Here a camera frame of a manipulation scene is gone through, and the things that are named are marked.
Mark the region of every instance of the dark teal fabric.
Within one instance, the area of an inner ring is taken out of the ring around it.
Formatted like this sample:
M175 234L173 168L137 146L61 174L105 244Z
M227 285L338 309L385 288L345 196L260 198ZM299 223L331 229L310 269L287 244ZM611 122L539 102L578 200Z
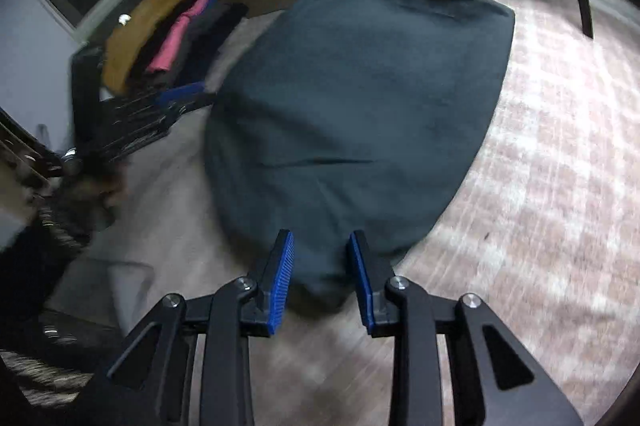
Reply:
M455 195L513 23L492 0L296 2L231 70L207 122L225 231L258 251L293 231L293 284L337 308L354 229L397 262Z

